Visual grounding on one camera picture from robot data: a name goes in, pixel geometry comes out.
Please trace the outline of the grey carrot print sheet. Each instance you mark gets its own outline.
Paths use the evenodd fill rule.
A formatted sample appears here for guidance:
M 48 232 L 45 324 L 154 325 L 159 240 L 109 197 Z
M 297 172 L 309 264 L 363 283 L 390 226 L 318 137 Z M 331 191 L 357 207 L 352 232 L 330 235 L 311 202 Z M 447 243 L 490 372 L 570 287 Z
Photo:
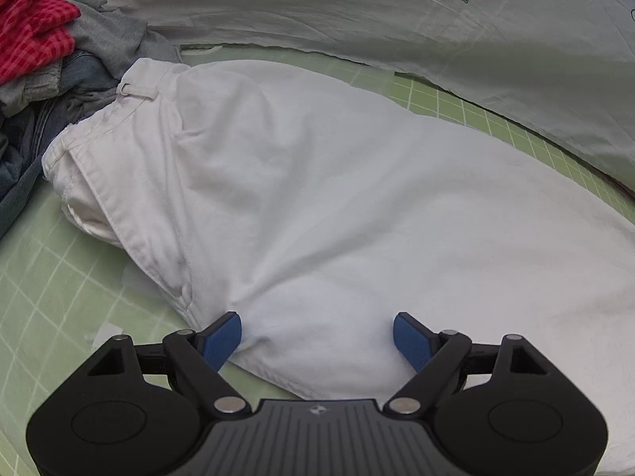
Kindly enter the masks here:
M 181 44 L 409 73 L 634 184 L 634 0 L 109 0 Z

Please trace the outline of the green grid cutting mat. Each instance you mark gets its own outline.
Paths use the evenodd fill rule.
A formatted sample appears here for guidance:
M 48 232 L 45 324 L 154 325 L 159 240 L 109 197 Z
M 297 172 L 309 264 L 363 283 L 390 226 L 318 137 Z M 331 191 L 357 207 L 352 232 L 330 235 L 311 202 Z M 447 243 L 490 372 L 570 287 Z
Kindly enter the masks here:
M 481 130 L 585 187 L 627 219 L 634 199 L 535 132 L 411 75 L 318 53 L 256 46 L 183 50 L 198 65 L 260 59 L 296 65 L 377 92 L 417 114 Z M 98 346 L 124 332 L 159 342 L 184 322 L 116 247 L 72 226 L 45 180 L 1 240 L 1 472 L 32 475 L 25 432 L 31 414 Z

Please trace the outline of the white trousers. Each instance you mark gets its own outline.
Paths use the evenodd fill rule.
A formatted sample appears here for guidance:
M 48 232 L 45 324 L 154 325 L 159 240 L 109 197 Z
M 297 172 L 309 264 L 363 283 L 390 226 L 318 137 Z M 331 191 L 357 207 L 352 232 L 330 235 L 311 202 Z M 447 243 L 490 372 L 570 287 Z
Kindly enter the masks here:
M 121 247 L 233 362 L 306 399 L 387 400 L 406 311 L 519 333 L 603 413 L 634 470 L 634 227 L 486 133 L 284 63 L 138 60 L 42 159 L 65 216 Z

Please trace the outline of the blue denim jeans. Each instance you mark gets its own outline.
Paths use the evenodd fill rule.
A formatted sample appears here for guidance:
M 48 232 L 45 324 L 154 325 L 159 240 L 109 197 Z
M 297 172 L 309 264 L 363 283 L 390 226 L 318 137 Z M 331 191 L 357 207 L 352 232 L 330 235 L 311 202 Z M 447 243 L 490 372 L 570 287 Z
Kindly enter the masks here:
M 111 103 L 125 70 L 109 70 L 85 50 L 65 58 L 53 97 L 28 104 L 1 120 L 1 232 L 8 232 L 42 175 L 42 157 L 65 127 Z

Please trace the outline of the grey garment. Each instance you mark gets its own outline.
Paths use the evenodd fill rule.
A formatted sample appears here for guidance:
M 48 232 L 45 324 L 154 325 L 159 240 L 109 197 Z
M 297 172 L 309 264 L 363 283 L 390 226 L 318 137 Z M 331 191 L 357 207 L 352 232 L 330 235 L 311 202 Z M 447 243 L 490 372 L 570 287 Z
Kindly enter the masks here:
M 108 0 L 65 1 L 80 10 L 80 16 L 65 25 L 75 40 L 73 53 L 2 85 L 4 116 L 14 116 L 30 103 L 67 96 L 62 107 L 75 123 L 113 101 L 118 81 L 138 59 L 181 61 L 176 46 Z

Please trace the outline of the red checkered garment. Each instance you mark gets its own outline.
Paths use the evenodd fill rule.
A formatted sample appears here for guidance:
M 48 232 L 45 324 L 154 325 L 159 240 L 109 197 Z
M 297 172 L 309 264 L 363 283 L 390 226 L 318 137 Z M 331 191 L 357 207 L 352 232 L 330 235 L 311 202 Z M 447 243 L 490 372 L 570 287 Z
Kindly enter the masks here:
M 1 84 L 70 55 L 67 26 L 80 16 L 67 0 L 1 0 Z

